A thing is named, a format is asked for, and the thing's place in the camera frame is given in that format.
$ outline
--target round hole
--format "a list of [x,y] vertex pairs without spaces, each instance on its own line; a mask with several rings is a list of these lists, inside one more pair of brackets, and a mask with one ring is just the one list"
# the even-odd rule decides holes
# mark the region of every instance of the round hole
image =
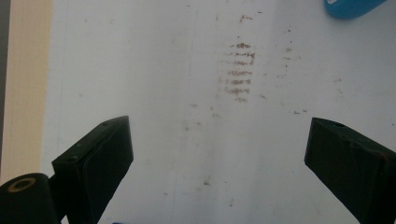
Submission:
[[26,177],[24,179],[17,180],[8,187],[8,192],[15,193],[29,189],[34,183],[35,179],[32,177]]

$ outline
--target beige edge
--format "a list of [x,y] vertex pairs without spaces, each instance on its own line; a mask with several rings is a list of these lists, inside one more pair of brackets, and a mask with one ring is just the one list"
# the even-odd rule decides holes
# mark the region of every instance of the beige edge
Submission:
[[51,0],[11,0],[0,183],[39,172]]

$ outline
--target blue plastic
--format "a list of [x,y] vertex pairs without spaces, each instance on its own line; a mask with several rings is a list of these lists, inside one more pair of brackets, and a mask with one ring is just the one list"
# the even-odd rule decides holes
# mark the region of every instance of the blue plastic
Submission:
[[357,18],[378,7],[387,0],[324,0],[330,15],[338,19]]

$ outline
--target white surface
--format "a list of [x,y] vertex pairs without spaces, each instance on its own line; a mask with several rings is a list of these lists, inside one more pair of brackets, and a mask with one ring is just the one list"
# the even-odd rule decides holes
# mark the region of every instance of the white surface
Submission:
[[134,163],[101,223],[358,223],[305,146],[320,117],[395,149],[395,9],[337,21],[317,0],[54,1],[42,170],[129,115]]

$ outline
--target brown speck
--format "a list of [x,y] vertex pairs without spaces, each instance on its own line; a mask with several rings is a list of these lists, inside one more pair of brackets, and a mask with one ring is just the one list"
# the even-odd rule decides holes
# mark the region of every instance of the brown speck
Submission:
[[237,47],[238,49],[250,49],[250,45],[245,44],[245,43],[237,44],[236,47]]

